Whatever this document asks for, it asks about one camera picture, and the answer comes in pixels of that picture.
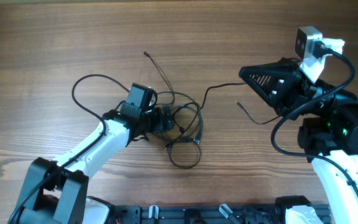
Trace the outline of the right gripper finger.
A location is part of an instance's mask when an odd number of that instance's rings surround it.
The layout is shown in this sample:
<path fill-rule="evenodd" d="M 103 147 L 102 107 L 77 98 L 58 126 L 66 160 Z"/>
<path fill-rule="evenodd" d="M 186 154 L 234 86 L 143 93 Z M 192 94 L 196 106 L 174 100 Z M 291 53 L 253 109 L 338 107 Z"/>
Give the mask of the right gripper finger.
<path fill-rule="evenodd" d="M 285 70 L 241 70 L 243 79 L 269 106 L 278 106 L 300 81 L 298 72 Z"/>
<path fill-rule="evenodd" d="M 241 68 L 241 75 L 288 74 L 298 68 L 299 62 L 299 60 L 279 60 L 263 65 L 245 66 Z"/>

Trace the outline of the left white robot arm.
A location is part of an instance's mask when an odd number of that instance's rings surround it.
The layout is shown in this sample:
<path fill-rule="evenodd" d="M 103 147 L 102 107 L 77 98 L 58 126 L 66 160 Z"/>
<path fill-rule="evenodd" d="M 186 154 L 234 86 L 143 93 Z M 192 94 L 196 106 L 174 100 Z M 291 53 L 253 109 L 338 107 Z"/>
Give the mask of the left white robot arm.
<path fill-rule="evenodd" d="M 114 205 L 88 196 L 90 179 L 117 152 L 161 122 L 157 92 L 133 84 L 120 110 L 99 117 L 98 127 L 53 160 L 34 160 L 9 223 L 109 223 Z"/>

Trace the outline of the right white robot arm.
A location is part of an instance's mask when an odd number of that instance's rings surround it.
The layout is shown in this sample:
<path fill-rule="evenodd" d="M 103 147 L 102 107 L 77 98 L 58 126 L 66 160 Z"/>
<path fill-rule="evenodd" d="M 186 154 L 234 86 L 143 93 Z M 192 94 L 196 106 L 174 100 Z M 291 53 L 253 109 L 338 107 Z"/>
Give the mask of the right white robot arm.
<path fill-rule="evenodd" d="M 313 166 L 328 198 L 336 223 L 358 223 L 358 99 L 344 86 L 311 81 L 302 62 L 278 62 L 242 67 L 239 77 L 270 107 L 280 121 L 271 142 L 280 153 L 304 157 Z M 288 120 L 304 118 L 298 131 L 302 152 L 282 149 L 276 135 Z"/>

